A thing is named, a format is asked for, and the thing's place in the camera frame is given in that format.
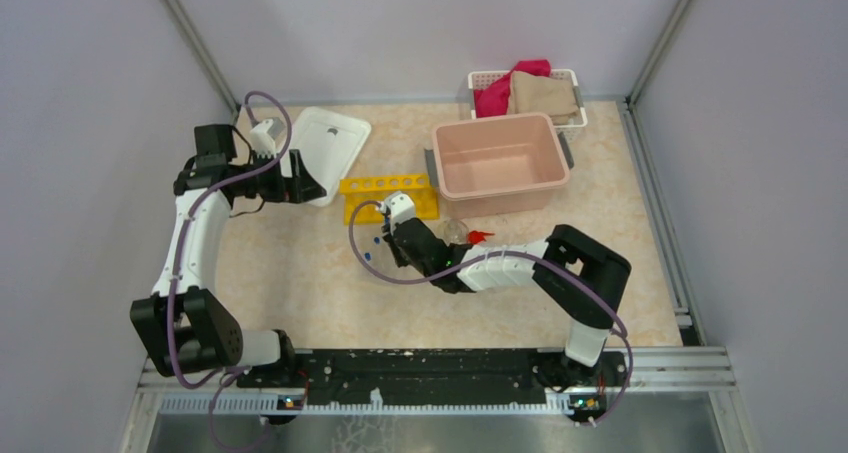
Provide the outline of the blue capped small tubes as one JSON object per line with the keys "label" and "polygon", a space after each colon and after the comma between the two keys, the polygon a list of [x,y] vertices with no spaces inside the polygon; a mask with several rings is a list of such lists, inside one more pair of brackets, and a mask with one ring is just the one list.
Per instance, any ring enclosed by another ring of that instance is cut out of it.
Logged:
{"label": "blue capped small tubes", "polygon": [[392,259],[390,246],[385,239],[387,234],[388,225],[385,223],[364,226],[360,246],[367,262],[385,262]]}

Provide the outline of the yellow test tube rack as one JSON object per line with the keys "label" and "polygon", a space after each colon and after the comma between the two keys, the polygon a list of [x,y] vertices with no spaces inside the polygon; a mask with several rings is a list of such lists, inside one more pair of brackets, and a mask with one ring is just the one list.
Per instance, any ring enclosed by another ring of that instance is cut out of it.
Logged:
{"label": "yellow test tube rack", "polygon": [[407,194],[415,204],[422,220],[440,218],[438,193],[426,174],[407,174],[346,178],[339,182],[338,193],[344,197],[344,225],[350,224],[354,209],[369,200],[383,201],[395,192]]}

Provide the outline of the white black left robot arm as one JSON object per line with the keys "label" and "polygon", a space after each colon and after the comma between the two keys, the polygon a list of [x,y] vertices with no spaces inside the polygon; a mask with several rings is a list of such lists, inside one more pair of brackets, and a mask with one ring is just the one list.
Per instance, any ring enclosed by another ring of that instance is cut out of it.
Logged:
{"label": "white black left robot arm", "polygon": [[244,136],[248,159],[235,163],[239,130],[209,124],[194,130],[195,155],[173,183],[176,221],[159,279],[149,297],[130,307],[130,320],[149,359],[164,377],[194,388],[190,373],[260,368],[277,387],[292,384],[300,361],[282,330],[248,331],[215,295],[216,267],[236,199],[302,204],[326,190],[290,149],[288,120],[256,123]]}

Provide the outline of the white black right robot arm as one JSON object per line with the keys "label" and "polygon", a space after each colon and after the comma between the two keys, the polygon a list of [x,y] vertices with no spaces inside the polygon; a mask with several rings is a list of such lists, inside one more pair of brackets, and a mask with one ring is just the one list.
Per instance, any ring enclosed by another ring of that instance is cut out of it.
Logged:
{"label": "white black right robot arm", "polygon": [[617,312],[631,263],[573,226],[557,225],[543,240],[495,247],[448,244],[418,218],[386,224],[382,232],[397,266],[414,268],[446,293],[541,289],[572,320],[563,371],[576,385],[599,376],[612,329],[624,331]]}

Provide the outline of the white plastic tray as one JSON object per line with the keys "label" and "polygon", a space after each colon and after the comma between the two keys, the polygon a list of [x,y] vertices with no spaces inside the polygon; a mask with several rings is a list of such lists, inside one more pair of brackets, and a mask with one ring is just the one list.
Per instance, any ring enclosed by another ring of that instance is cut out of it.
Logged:
{"label": "white plastic tray", "polygon": [[332,203],[371,131],[365,120],[319,107],[307,107],[299,114],[288,154],[299,151],[306,171],[325,190],[307,204],[326,207]]}

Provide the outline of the pink plastic tub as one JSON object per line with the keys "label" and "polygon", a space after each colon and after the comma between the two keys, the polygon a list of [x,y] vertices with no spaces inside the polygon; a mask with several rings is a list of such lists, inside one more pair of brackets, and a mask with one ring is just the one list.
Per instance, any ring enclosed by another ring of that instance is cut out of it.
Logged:
{"label": "pink plastic tub", "polygon": [[431,138],[438,190],[452,218],[543,209],[571,177],[567,144],[545,114],[443,124]]}

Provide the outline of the red cloth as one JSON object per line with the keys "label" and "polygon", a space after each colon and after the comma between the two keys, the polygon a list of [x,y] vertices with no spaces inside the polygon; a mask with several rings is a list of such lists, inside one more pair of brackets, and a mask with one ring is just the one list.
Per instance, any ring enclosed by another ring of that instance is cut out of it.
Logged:
{"label": "red cloth", "polygon": [[551,65],[547,59],[521,60],[509,72],[498,78],[489,75],[490,82],[485,87],[475,87],[475,78],[482,77],[482,75],[472,74],[471,86],[477,118],[507,114],[511,96],[511,77],[516,72],[548,77],[551,73]]}

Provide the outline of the white perforated basket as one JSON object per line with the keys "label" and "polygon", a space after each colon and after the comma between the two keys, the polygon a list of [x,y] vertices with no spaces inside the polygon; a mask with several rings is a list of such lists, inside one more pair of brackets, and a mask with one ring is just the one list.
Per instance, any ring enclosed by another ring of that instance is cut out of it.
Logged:
{"label": "white perforated basket", "polygon": [[504,91],[492,90],[494,105],[483,104],[481,114],[486,116],[543,113],[547,115],[557,131],[576,130],[587,125],[585,108],[576,91],[578,82],[569,69],[551,69],[547,65],[536,72],[518,68],[517,77],[510,79],[513,70],[472,72],[468,75],[468,87],[472,91],[471,114],[476,118],[477,103],[484,100],[484,91],[495,85]]}

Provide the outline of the beige cloth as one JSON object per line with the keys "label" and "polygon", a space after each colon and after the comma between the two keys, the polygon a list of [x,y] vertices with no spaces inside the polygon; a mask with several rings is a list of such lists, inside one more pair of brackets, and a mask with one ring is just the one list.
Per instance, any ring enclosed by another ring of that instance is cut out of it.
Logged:
{"label": "beige cloth", "polygon": [[564,78],[516,72],[511,77],[507,114],[542,113],[554,125],[566,125],[580,115],[570,75]]}

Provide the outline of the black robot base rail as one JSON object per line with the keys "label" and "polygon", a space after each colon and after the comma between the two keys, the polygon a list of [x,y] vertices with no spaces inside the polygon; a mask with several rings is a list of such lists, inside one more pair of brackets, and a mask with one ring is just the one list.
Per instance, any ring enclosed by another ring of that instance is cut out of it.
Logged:
{"label": "black robot base rail", "polygon": [[310,406],[536,406],[550,393],[609,393],[626,373],[621,352],[604,352],[587,367],[560,350],[532,348],[315,349],[254,368],[237,384],[300,389]]}

